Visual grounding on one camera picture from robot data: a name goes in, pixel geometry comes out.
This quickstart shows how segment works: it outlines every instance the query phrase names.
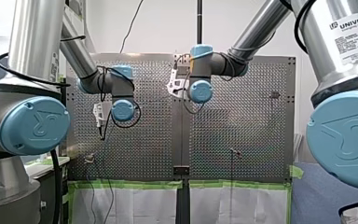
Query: wire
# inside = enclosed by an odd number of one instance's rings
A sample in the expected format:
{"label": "wire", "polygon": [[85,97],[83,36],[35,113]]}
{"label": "wire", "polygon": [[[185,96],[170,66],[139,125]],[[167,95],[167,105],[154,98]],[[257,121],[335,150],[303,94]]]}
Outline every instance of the wire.
{"label": "wire", "polygon": [[[2,59],[6,58],[7,56],[8,56],[8,53],[4,53],[4,54],[0,55],[0,61]],[[49,84],[49,85],[58,86],[58,87],[70,87],[71,86],[70,84],[67,84],[67,83],[50,82],[50,81],[46,81],[46,80],[41,79],[41,78],[24,75],[22,73],[16,72],[14,70],[11,70],[10,68],[5,67],[1,63],[0,63],[0,68],[3,69],[6,72],[9,72],[10,74],[12,74],[12,75],[14,75],[16,77],[20,77],[20,78],[28,80],[28,81],[40,82],[40,83]]]}
{"label": "wire", "polygon": [[54,204],[54,215],[53,224],[60,222],[60,212],[62,205],[62,175],[60,169],[60,163],[58,161],[58,155],[55,149],[50,151],[51,160],[53,162],[54,169],[54,182],[55,182],[55,204]]}
{"label": "wire", "polygon": [[280,0],[282,5],[284,5],[287,9],[289,9],[290,11],[293,11],[292,5],[290,3],[288,3],[286,0]]}
{"label": "wire", "polygon": [[219,55],[221,55],[225,60],[226,60],[226,63],[229,64],[229,66],[231,67],[231,71],[232,71],[232,75],[229,79],[225,79],[224,77],[220,76],[220,78],[222,78],[223,80],[225,81],[231,81],[236,75],[237,75],[237,71],[235,69],[235,66],[234,66],[234,63],[231,61],[231,58],[229,57],[229,55],[223,53],[223,52],[220,52],[218,53]]}
{"label": "wire", "polygon": [[109,124],[109,120],[110,120],[110,116],[112,115],[112,110],[109,110],[109,115],[107,116],[107,121],[106,121],[106,124],[105,124],[105,127],[104,127],[104,130],[103,130],[103,136],[101,137],[101,140],[105,140],[106,138],[106,131],[107,131],[107,126]]}
{"label": "wire", "polygon": [[61,42],[77,40],[77,39],[83,40],[83,39],[86,39],[86,36],[85,35],[79,35],[79,36],[75,36],[75,37],[64,38],[64,39],[61,39]]}
{"label": "wire", "polygon": [[304,6],[298,12],[298,16],[296,18],[296,23],[295,23],[296,42],[301,47],[301,49],[304,50],[304,52],[306,52],[307,54],[308,54],[307,47],[305,46],[305,44],[302,42],[302,40],[300,38],[299,28],[300,28],[300,23],[307,18],[308,12],[310,11],[310,9],[312,8],[312,6],[315,2],[316,2],[316,0],[308,0],[308,2],[306,2],[304,4]]}
{"label": "wire", "polygon": [[114,123],[116,126],[118,126],[118,128],[122,128],[122,129],[132,128],[132,127],[135,126],[135,125],[139,122],[139,120],[141,119],[141,116],[142,116],[141,107],[140,107],[140,106],[138,105],[138,103],[136,103],[135,101],[133,101],[133,103],[136,105],[136,109],[138,109],[138,112],[139,112],[138,119],[137,119],[135,122],[133,122],[133,124],[131,124],[131,125],[129,125],[129,126],[122,126],[122,125],[118,124],[118,123],[116,122],[116,120],[112,117],[113,123]]}
{"label": "wire", "polygon": [[141,2],[140,2],[139,5],[138,5],[138,8],[136,9],[135,15],[134,15],[133,18],[132,18],[132,22],[131,22],[131,25],[130,25],[130,29],[129,29],[129,31],[127,32],[126,36],[125,36],[124,39],[123,39],[123,44],[121,45],[120,53],[123,52],[124,46],[126,45],[126,40],[127,40],[127,38],[129,37],[129,35],[130,35],[130,33],[131,33],[131,29],[132,29],[133,23],[135,22],[136,16],[138,16],[139,9],[141,8],[141,5],[142,5],[143,2],[144,2],[144,0],[141,0]]}
{"label": "wire", "polygon": [[[103,158],[103,167],[106,168],[104,158]],[[109,183],[110,192],[112,193],[112,201],[110,202],[110,206],[109,206],[109,209],[107,210],[107,213],[106,213],[105,219],[103,221],[103,224],[106,223],[106,221],[107,221],[107,219],[109,217],[109,213],[110,213],[110,211],[112,211],[113,203],[115,201],[115,193],[113,192],[113,189],[112,189],[112,183],[110,183],[110,179],[108,177],[106,177],[106,179],[107,179],[107,182]]]}
{"label": "wire", "polygon": [[97,78],[97,87],[98,87],[98,90],[100,91],[100,100],[101,100],[101,102],[103,102],[106,99],[106,93],[103,92],[103,87],[104,87],[105,80],[106,80],[107,69],[104,66],[97,66],[97,68],[103,69],[103,71],[100,73],[100,75],[98,75],[98,78]]}
{"label": "wire", "polygon": [[93,215],[93,218],[94,218],[94,224],[97,223],[97,216],[95,215],[95,211],[94,211],[94,198],[95,198],[95,188],[94,186],[92,185],[91,181],[90,181],[90,178],[89,178],[89,168],[86,167],[86,178],[87,178],[87,181],[89,182],[89,185],[91,186],[92,188],[92,197],[91,197],[91,212],[92,212],[92,215]]}

